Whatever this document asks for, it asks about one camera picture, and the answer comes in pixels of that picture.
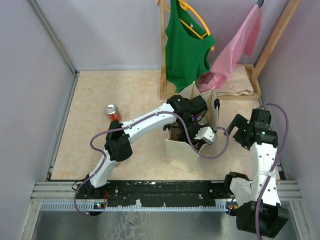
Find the purple Fanta can top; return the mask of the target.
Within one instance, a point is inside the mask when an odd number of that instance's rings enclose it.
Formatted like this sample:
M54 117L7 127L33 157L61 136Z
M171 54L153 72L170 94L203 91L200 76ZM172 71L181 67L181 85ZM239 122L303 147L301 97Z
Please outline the purple Fanta can top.
M206 126L208 124L208 119L203 117L201 120L198 120L198 124L201 126Z

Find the beige canvas tote bag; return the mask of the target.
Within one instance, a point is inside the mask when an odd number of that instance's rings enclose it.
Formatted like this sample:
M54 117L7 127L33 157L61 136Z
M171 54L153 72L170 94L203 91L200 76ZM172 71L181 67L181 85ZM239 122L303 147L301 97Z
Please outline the beige canvas tote bag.
M220 113L220 100L217 98L215 90L200 93L196 84L192 83L179 93L182 97L192 99L202 96L205 100L208 112L204 115L210 127L218 126ZM178 141L178 135L182 132L178 129L178 124L174 128L167 130L168 138L165 140L167 159L170 165L192 173L197 166L200 156L192 149L188 142Z

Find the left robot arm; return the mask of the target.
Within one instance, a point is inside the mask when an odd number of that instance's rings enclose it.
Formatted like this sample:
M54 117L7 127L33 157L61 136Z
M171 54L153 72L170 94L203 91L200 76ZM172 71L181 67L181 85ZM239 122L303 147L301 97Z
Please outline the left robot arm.
M200 95L192 99L173 95L161 106L141 117L126 122L113 120L108 131L104 132L106 142L101 150L102 157L87 175L81 190L86 196L95 199L101 197L104 185L116 165L132 156L131 145L158 127L177 123L181 129L179 140L186 141L192 147L197 146L200 141L212 144L216 138L213 129L200 126L195 120L196 116L207 110L206 101Z

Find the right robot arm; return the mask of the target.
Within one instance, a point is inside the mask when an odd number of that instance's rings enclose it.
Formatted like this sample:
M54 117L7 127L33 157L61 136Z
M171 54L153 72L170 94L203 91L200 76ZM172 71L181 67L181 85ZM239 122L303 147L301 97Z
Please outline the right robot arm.
M250 119L237 114L228 126L234 140L252 156L252 178L233 172L225 176L223 192L236 201L230 212L236 217L238 230L275 238L289 219L277 192L278 134L270 129L271 113L254 108Z

